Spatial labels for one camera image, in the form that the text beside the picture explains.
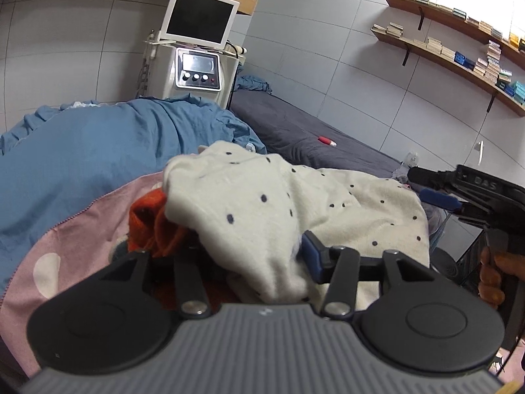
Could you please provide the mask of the right hand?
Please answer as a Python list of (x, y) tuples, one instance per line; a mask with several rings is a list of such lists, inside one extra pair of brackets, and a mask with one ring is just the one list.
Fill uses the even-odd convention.
[(491, 252), (485, 246), (480, 254), (480, 263), (479, 296), (496, 309), (505, 300), (505, 293), (501, 290), (502, 276), (516, 276), (524, 280), (524, 257), (508, 252)]

